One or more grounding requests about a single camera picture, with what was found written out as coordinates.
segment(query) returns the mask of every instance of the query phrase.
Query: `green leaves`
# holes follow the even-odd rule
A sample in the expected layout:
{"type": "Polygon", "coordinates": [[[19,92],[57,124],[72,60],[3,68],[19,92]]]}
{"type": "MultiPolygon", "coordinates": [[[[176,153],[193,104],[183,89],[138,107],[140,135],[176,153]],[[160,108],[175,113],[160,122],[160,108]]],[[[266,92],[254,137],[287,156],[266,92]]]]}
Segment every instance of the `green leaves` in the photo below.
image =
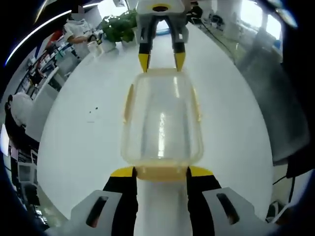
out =
{"type": "Polygon", "coordinates": [[[127,11],[120,16],[107,16],[101,22],[106,37],[111,42],[130,42],[134,39],[132,28],[137,27],[137,12],[127,11]]]}

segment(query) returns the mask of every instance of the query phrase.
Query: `white shirt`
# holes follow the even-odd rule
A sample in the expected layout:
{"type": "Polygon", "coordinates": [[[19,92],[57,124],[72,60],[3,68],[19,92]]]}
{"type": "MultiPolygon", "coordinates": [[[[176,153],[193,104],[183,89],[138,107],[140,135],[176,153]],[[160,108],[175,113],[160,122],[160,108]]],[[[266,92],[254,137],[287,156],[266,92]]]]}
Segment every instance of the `white shirt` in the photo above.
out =
{"type": "Polygon", "coordinates": [[[27,125],[28,118],[33,109],[33,100],[25,93],[18,92],[10,103],[11,113],[18,126],[27,125]]]}
{"type": "MultiPolygon", "coordinates": [[[[71,36],[75,38],[80,36],[89,37],[92,35],[92,30],[85,19],[81,21],[67,20],[67,23],[63,27],[63,33],[65,40],[68,40],[71,36]]],[[[90,53],[87,42],[75,43],[73,46],[77,55],[82,59],[90,53]]]]}

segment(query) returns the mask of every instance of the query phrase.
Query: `transparent plastic container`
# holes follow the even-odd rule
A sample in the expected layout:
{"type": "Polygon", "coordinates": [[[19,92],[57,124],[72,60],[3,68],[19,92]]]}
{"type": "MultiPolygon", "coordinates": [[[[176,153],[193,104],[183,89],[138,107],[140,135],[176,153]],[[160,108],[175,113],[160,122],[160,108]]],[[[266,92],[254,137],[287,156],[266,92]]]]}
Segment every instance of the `transparent plastic container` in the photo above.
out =
{"type": "Polygon", "coordinates": [[[124,113],[122,157],[137,176],[185,179],[203,154],[200,112],[190,79],[176,69],[149,69],[131,85],[124,113]]]}

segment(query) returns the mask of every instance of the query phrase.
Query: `plastic food container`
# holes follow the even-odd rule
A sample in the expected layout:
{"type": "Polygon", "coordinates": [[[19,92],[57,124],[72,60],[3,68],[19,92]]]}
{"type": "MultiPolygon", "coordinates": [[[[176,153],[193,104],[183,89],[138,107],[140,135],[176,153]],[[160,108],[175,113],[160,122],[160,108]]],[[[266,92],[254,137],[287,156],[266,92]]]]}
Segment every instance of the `plastic food container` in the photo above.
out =
{"type": "Polygon", "coordinates": [[[130,86],[124,112],[122,157],[141,179],[186,178],[203,154],[195,90],[184,72],[149,69],[130,86]]]}

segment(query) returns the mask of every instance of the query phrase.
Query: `potted plant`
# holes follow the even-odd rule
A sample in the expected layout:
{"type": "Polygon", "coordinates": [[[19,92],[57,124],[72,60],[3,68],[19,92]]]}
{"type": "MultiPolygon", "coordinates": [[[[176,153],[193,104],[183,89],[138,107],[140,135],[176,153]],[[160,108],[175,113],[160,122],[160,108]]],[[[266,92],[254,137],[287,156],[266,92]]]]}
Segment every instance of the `potted plant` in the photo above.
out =
{"type": "Polygon", "coordinates": [[[110,42],[122,42],[123,44],[134,41],[134,29],[137,27],[137,12],[130,10],[120,16],[104,17],[101,27],[106,39],[110,42]]]}

